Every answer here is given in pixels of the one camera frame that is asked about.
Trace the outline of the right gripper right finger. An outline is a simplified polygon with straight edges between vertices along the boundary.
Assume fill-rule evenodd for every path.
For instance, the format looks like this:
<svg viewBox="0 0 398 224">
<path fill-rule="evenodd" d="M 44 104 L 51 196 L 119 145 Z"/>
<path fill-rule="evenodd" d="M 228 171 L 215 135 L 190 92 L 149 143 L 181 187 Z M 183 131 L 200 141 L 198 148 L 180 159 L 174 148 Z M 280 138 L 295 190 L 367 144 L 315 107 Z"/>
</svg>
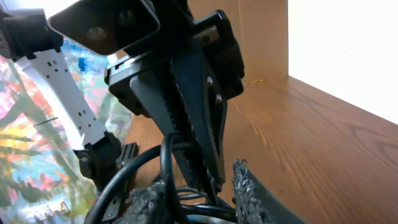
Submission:
<svg viewBox="0 0 398 224">
<path fill-rule="evenodd" d="M 244 159 L 234 161 L 233 171 L 233 198 L 238 223 L 304 224 L 255 177 Z"/>
</svg>

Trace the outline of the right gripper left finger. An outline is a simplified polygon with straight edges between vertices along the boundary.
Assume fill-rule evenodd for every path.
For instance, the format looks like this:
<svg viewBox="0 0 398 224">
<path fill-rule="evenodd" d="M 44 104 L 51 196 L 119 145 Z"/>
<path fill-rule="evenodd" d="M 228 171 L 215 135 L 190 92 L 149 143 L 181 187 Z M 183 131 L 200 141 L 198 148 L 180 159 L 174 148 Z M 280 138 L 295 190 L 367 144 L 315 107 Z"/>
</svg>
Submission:
<svg viewBox="0 0 398 224">
<path fill-rule="evenodd" d="M 129 205 L 117 224 L 161 224 L 168 223 L 165 202 L 165 184 L 162 180 L 147 188 L 130 191 L 126 203 Z"/>
</svg>

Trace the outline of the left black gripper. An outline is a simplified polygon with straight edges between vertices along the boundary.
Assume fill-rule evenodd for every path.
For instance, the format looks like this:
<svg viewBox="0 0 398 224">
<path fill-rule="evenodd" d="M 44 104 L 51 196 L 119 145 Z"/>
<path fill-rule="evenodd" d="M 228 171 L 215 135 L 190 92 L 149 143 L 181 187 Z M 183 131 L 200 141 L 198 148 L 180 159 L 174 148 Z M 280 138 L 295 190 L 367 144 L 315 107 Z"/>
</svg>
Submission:
<svg viewBox="0 0 398 224">
<path fill-rule="evenodd" d="M 244 62 L 231 23 L 222 10 L 194 21 L 190 38 L 199 41 L 202 51 L 185 49 L 175 55 L 175 49 L 164 47 L 164 54 L 148 50 L 135 57 L 127 55 L 107 66 L 104 81 L 109 91 L 133 114 L 152 118 L 164 136 L 176 133 L 177 126 L 172 122 L 159 81 L 153 72 L 144 72 L 175 55 L 172 71 L 201 154 L 216 184 L 223 185 L 227 104 L 224 98 L 216 104 L 209 94 L 210 91 L 216 95 L 222 93 L 227 99 L 240 95 Z"/>
</svg>

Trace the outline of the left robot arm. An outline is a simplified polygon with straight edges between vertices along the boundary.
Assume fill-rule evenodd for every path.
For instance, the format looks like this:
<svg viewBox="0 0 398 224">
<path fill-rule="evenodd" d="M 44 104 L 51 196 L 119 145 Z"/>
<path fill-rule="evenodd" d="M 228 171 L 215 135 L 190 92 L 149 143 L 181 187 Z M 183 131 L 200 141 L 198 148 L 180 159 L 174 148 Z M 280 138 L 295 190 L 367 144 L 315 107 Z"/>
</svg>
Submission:
<svg viewBox="0 0 398 224">
<path fill-rule="evenodd" d="M 100 55 L 109 91 L 136 115 L 178 134 L 193 150 L 174 154 L 189 186 L 219 191 L 225 181 L 227 101 L 243 92 L 244 62 L 227 15 L 194 19 L 185 1 L 77 1 L 55 13 L 1 3 L 1 55 L 33 79 L 64 125 L 81 173 L 103 190 L 122 145 L 101 124 L 73 79 L 62 45 L 69 38 Z"/>
</svg>

